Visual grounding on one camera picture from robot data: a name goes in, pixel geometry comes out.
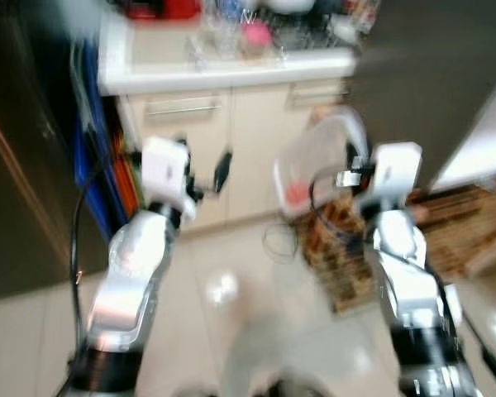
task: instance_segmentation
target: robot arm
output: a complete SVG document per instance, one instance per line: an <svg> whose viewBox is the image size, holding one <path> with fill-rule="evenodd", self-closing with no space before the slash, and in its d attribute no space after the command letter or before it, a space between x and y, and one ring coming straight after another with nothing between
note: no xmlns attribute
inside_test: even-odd
<svg viewBox="0 0 496 397"><path fill-rule="evenodd" d="M133 396L141 358L155 319L157 293L180 224L191 221L205 192L219 194L230 167L226 153L211 188L191 174L185 141L150 138L141 158L146 210L112 238L108 269L88 317L83 345L72 365L69 396Z"/></svg>
<svg viewBox="0 0 496 397"><path fill-rule="evenodd" d="M365 259L377 279L401 368L401 392L408 397L476 397L451 315L460 313L459 302L448 302L427 271L426 240L404 209L420 159L421 149L413 143L382 145L373 154L373 176L355 198L367 225Z"/></svg>

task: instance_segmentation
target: kitchen counter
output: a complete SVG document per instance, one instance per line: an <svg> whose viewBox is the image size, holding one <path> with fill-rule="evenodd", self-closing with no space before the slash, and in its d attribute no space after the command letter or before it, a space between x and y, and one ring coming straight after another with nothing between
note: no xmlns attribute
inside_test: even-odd
<svg viewBox="0 0 496 397"><path fill-rule="evenodd" d="M103 16L98 83L103 95L160 93L261 84L337 79L354 73L356 57L349 48L294 51L262 60L209 61L198 69L189 61L188 39L198 34L198 21L184 23L128 21Z"/></svg>

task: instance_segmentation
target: floor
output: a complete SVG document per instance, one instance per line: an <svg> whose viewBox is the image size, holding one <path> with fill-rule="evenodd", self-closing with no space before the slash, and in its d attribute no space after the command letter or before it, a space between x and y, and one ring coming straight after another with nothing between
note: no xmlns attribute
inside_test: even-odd
<svg viewBox="0 0 496 397"><path fill-rule="evenodd" d="M398 396L398 367L378 305L332 316L276 222L182 238L161 285L139 396L204 385L225 397L248 397L279 371L300 373L335 396ZM266 230L273 232L263 244ZM217 307L206 288L226 271L238 279L239 294ZM98 275L85 278L84 302L98 281ZM496 351L496 273L461 283L459 292ZM461 333L481 391L496 397L474 339L465 327ZM52 395L72 341L67 285L0 301L0 396Z"/></svg>

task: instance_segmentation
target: plastic container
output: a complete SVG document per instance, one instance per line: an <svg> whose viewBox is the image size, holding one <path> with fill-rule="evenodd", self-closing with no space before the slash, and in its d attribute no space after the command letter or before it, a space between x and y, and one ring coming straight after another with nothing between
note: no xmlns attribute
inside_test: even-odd
<svg viewBox="0 0 496 397"><path fill-rule="evenodd" d="M342 106L285 147L274 162L274 184L279 205L287 218L310 211L308 188L319 171L334 167L335 175L348 169L347 143L353 145L358 156L369 158L360 117L352 108ZM317 206L337 196L334 178L325 178L316 184L314 201Z"/></svg>

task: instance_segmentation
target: refrigerator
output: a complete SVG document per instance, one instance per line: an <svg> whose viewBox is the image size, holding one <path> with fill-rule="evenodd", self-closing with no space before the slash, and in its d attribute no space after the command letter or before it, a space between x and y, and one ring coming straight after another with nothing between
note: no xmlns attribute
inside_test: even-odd
<svg viewBox="0 0 496 397"><path fill-rule="evenodd" d="M77 111L69 34L57 7L0 1L0 298L69 273ZM106 243L85 206L79 266L87 275L106 265Z"/></svg>

